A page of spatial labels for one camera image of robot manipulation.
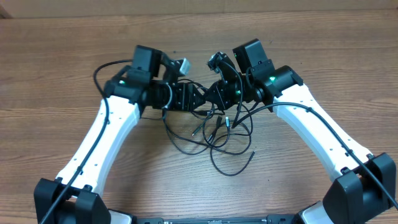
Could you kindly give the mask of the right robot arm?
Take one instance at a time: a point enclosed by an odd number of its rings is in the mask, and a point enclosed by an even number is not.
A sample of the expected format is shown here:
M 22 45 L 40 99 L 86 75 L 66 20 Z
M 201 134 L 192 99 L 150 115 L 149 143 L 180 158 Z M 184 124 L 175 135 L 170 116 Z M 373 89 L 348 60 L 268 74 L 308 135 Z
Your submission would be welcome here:
M 289 124 L 326 170 L 331 187 L 324 198 L 286 219 L 287 223 L 365 223 L 397 206 L 396 164 L 351 138 L 317 103 L 289 66 L 275 68 L 258 39 L 217 52 L 208 61 L 220 75 L 206 95 L 227 110 L 254 102 L 252 116 L 269 110 Z

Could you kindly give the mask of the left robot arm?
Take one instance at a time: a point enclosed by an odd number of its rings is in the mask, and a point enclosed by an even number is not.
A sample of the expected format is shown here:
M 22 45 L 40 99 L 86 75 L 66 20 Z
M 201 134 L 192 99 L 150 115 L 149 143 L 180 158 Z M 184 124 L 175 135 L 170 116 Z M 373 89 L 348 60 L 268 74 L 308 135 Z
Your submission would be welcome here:
M 186 58 L 171 59 L 160 50 L 138 45 L 132 59 L 104 87 L 98 114 L 77 152 L 54 180 L 40 179 L 34 190 L 39 223 L 121 223 L 136 217 L 108 208 L 103 199 L 111 167 L 127 135 L 147 106 L 193 111 L 204 103 L 198 90 L 180 83 L 189 69 Z

